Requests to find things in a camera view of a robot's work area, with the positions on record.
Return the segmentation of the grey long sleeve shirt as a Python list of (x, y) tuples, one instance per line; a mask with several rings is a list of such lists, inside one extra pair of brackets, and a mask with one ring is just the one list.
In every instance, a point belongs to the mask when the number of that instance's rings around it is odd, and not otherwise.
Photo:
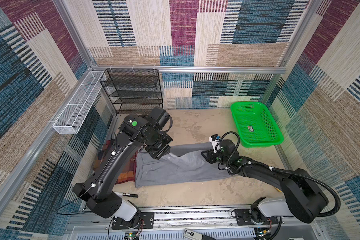
[(170, 153), (156, 160), (145, 150), (137, 154), (135, 187), (161, 186), (188, 182), (206, 182), (229, 178), (218, 164), (210, 164), (202, 151), (212, 149), (211, 143), (172, 146)]

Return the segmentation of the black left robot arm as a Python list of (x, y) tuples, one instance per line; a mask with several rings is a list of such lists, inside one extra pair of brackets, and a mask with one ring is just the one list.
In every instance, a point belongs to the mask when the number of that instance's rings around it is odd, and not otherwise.
[(73, 188), (89, 210), (105, 219), (122, 219), (128, 228), (140, 227), (140, 210), (114, 193), (113, 187), (127, 162), (141, 148), (156, 160), (169, 153), (172, 138), (163, 129), (167, 123), (173, 123), (172, 117), (160, 107), (147, 115), (130, 114), (124, 118), (100, 166), (85, 182)]

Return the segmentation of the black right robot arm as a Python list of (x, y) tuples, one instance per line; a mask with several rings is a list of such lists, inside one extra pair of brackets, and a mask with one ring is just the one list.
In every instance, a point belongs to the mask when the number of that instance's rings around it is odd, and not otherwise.
[(327, 217), (338, 210), (336, 204), (334, 209), (322, 212), (329, 200), (321, 188), (329, 190), (330, 187), (312, 178), (305, 170), (278, 169), (241, 156), (231, 140), (223, 140), (219, 147), (219, 150), (202, 151), (201, 155), (210, 164), (217, 163), (224, 166), (230, 175), (256, 179), (277, 188), (284, 194), (282, 201), (286, 205), (286, 211), (283, 211), (284, 207), (271, 207), (271, 212), (267, 213), (265, 198), (254, 204), (255, 209), (263, 216), (295, 217), (308, 224), (316, 217)]

